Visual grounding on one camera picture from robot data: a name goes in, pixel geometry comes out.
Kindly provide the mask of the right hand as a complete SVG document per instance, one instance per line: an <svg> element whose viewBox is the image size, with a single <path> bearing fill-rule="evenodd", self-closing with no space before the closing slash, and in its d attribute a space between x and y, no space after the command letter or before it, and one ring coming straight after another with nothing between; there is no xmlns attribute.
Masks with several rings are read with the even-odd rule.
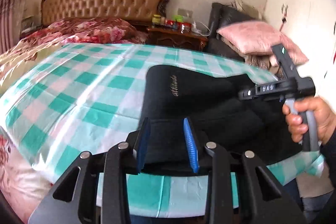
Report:
<svg viewBox="0 0 336 224"><path fill-rule="evenodd" d="M296 101L294 107L298 112L310 110L315 116L318 129L318 138L322 144L326 144L335 131L335 113L330 106L320 97L307 97ZM292 114L290 108L283 105L282 111L288 124L291 138L299 143L303 135L308 131L308 125L303 122L299 115Z"/></svg>

